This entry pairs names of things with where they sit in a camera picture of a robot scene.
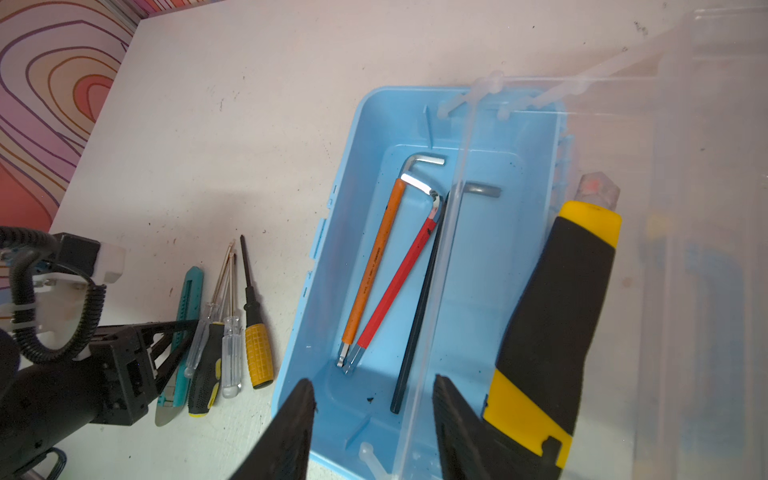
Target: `tool handle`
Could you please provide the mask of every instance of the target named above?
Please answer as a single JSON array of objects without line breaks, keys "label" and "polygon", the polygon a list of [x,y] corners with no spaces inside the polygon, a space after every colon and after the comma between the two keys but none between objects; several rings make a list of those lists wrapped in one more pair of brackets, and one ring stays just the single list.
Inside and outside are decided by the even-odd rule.
[{"label": "tool handle", "polygon": [[243,328],[238,316],[224,319],[221,339],[221,396],[233,399],[240,392],[243,376]]},{"label": "tool handle", "polygon": [[382,218],[382,223],[379,225],[379,232],[376,234],[376,240],[373,242],[373,249],[371,250],[371,256],[368,258],[366,271],[362,275],[360,288],[357,289],[355,303],[352,305],[352,312],[349,313],[344,335],[341,337],[342,342],[347,345],[352,345],[355,342],[355,335],[357,335],[357,328],[360,326],[362,312],[366,309],[368,297],[373,287],[373,280],[376,278],[379,265],[381,265],[384,248],[386,247],[387,240],[389,240],[389,234],[392,232],[392,224],[395,223],[395,216],[400,208],[400,201],[402,200],[403,192],[406,191],[406,185],[405,181],[398,178],[395,180],[395,186],[392,187],[392,193],[389,195],[384,218]]},{"label": "tool handle", "polygon": [[245,349],[248,355],[248,373],[253,389],[272,383],[275,371],[272,366],[272,347],[263,323],[245,329]]},{"label": "tool handle", "polygon": [[203,355],[203,347],[208,341],[208,326],[211,323],[218,321],[220,316],[221,305],[212,302],[205,304],[203,315],[197,322],[197,328],[192,337],[192,345],[187,354],[187,366],[184,368],[184,376],[188,379],[191,379],[194,376],[194,371],[200,363],[200,358]]},{"label": "tool handle", "polygon": [[205,416],[214,405],[221,380],[221,339],[224,324],[215,322],[208,326],[208,341],[203,347],[200,363],[197,365],[190,384],[190,416]]},{"label": "tool handle", "polygon": [[179,369],[176,372],[176,386],[174,387],[174,407],[184,406],[187,402],[187,393],[190,388],[190,380],[184,376],[184,370],[187,368],[188,354],[185,354],[179,363]]},{"label": "tool handle", "polygon": [[424,250],[424,246],[429,241],[429,236],[432,235],[435,225],[437,225],[437,223],[435,223],[433,219],[428,218],[424,222],[424,225],[422,225],[422,229],[419,231],[419,235],[416,236],[416,240],[413,240],[413,244],[408,250],[406,258],[400,263],[400,268],[397,269],[395,276],[392,278],[392,281],[384,292],[384,296],[379,301],[379,305],[376,306],[376,310],[373,311],[371,320],[368,321],[366,329],[362,331],[360,339],[357,341],[357,344],[362,348],[367,349],[371,340],[373,340],[373,336],[376,335],[376,331],[382,324],[387,312],[389,312],[392,302],[395,301],[395,297],[397,297],[402,285],[406,282],[409,273],[411,273],[411,269],[419,259],[419,254],[421,254],[422,250]]},{"label": "tool handle", "polygon": [[496,359],[483,419],[538,456],[549,437],[557,439],[559,468],[571,447],[584,360],[620,229],[612,211],[576,201],[562,207]]}]

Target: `yellow screwdriver handle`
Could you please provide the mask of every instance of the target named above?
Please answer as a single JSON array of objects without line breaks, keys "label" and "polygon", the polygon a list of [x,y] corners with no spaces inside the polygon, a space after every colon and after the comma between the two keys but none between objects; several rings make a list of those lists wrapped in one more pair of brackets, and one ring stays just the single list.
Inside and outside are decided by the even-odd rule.
[{"label": "yellow screwdriver handle", "polygon": [[248,355],[248,373],[253,389],[267,386],[275,379],[272,366],[272,347],[263,323],[245,329],[245,350]]}]

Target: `black and yellow handle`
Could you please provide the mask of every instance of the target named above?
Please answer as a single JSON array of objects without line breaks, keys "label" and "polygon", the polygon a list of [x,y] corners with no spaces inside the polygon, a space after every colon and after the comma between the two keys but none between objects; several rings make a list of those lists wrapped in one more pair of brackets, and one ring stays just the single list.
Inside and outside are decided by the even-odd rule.
[{"label": "black and yellow handle", "polygon": [[272,365],[272,347],[263,323],[245,329],[245,351],[248,357],[248,373],[253,389],[267,386],[275,379]]},{"label": "black and yellow handle", "polygon": [[553,463],[552,476],[568,459],[620,229],[610,210],[562,207],[496,360],[483,419],[526,462]]},{"label": "black and yellow handle", "polygon": [[200,364],[190,382],[190,394],[187,401],[190,416],[205,416],[214,405],[221,381],[221,338],[224,324],[211,323],[208,326],[208,341],[203,347]]}]

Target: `blue plastic tray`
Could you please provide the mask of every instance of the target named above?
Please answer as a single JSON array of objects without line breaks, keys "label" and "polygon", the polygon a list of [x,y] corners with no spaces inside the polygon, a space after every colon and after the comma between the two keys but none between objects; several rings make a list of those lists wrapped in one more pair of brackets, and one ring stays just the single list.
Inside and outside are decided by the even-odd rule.
[{"label": "blue plastic tray", "polygon": [[[443,234],[447,231],[452,241],[447,242],[449,252],[442,252],[441,245],[438,265],[442,268],[436,269],[443,272],[444,284],[442,297],[437,294],[439,311],[432,314],[432,318],[437,315],[436,324],[432,322],[436,327],[419,344],[422,354],[417,359],[428,361],[414,363],[403,411],[415,408],[417,393],[431,395],[434,374],[439,372],[449,376],[475,411],[481,412],[498,342],[538,258],[552,199],[562,197],[557,185],[553,193],[553,179],[558,148],[561,151],[564,143],[564,116],[553,109],[512,115],[500,122],[496,111],[489,109],[478,112],[472,132],[465,131],[467,105],[445,120],[435,116],[440,102],[467,90],[382,88],[360,102],[328,201],[328,220],[320,221],[310,252],[316,265],[301,293],[277,379],[273,415],[299,379],[311,379],[317,401],[312,459],[349,478],[372,478],[358,457],[361,442],[374,445],[377,458],[391,472],[398,445],[405,441],[403,435],[412,436],[407,440],[426,453],[419,471],[423,469],[426,478],[440,476],[431,403],[421,402],[418,409],[423,414],[389,411],[432,240],[355,372],[345,376],[336,367],[349,311],[406,158],[418,152],[446,157],[445,166],[417,164],[413,171],[443,195],[452,190],[451,197],[460,201],[452,200],[446,214],[446,226],[451,227]],[[467,135],[472,136],[473,149],[465,151],[464,157],[462,139]],[[461,198],[456,192],[463,180],[502,187],[502,195]],[[406,188],[358,335],[430,207],[426,195]],[[404,429],[402,420],[412,417],[414,424]]]}]

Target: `black cable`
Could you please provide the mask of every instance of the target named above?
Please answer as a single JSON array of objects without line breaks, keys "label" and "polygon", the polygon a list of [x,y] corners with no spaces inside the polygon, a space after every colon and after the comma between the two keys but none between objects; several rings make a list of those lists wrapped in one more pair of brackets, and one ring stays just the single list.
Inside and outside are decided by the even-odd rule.
[{"label": "black cable", "polygon": [[53,235],[19,227],[0,227],[0,248],[35,247],[48,253],[58,248],[58,240]]},{"label": "black cable", "polygon": [[[58,241],[52,235],[25,228],[0,227],[0,248],[20,248],[16,253],[8,279],[11,284],[11,296],[16,306],[32,305],[35,302],[35,287],[32,272],[35,265],[58,248]],[[56,263],[88,282],[88,289],[83,302],[80,323],[66,345],[60,349],[49,349],[40,342],[37,328],[34,326],[15,330],[13,338],[19,349],[33,363],[54,363],[75,358],[88,346],[101,320],[104,298],[107,294],[105,285],[96,285],[89,275],[69,265]],[[16,310],[13,323],[35,321],[35,308]]]},{"label": "black cable", "polygon": [[58,456],[58,460],[56,460],[56,465],[53,466],[51,473],[48,474],[48,478],[45,480],[56,480],[58,476],[61,475],[61,473],[64,471],[64,467],[67,465],[67,454],[65,454],[62,450],[57,449],[56,447],[49,448],[46,454],[48,453],[55,453]]}]

